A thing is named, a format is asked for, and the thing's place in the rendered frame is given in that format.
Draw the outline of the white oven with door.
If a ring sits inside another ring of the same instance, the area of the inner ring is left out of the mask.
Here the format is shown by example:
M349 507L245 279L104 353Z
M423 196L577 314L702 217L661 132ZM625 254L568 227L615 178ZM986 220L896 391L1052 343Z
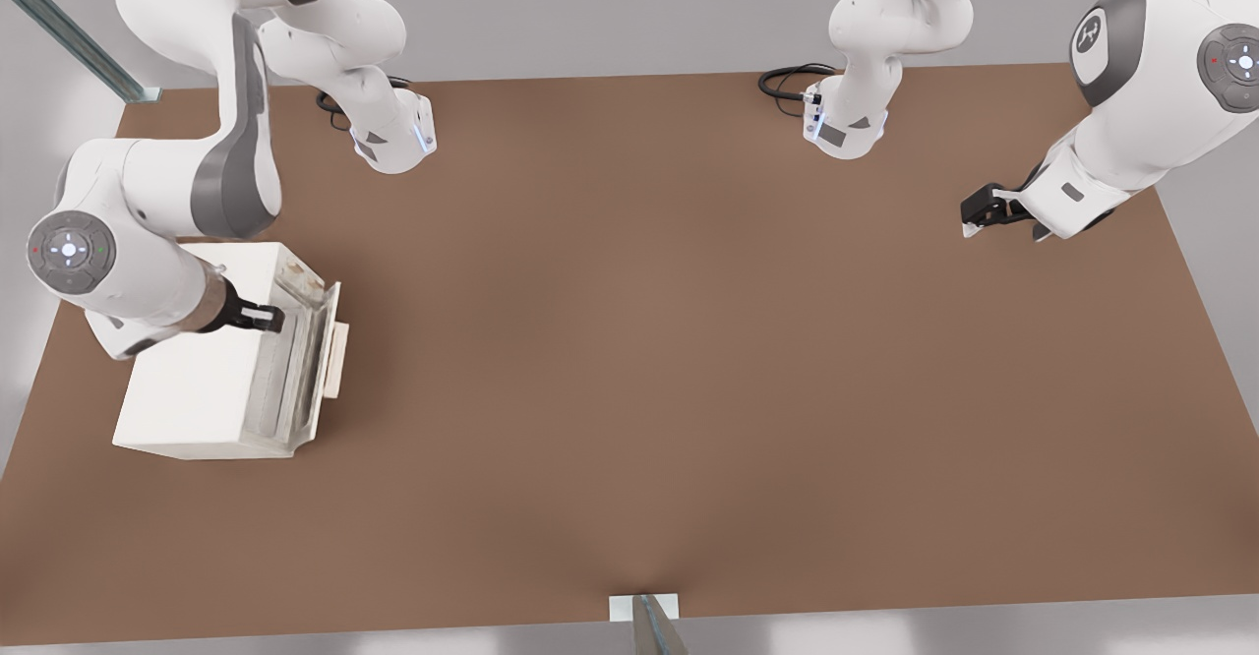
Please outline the white oven with door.
M287 458L319 435L337 396L347 324L341 286L277 242L190 243L257 304L286 316L281 333L184 333L138 355L115 428L118 447L172 458Z

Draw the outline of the silver frame post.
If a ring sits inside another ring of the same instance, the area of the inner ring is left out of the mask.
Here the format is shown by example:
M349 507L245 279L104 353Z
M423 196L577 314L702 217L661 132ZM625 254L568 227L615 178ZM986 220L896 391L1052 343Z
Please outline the silver frame post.
M689 655L679 636L679 595L613 595L611 621L632 624L633 655Z
M135 81L113 55L89 37L54 0L10 1L125 103L154 103L160 100L161 88L144 87Z

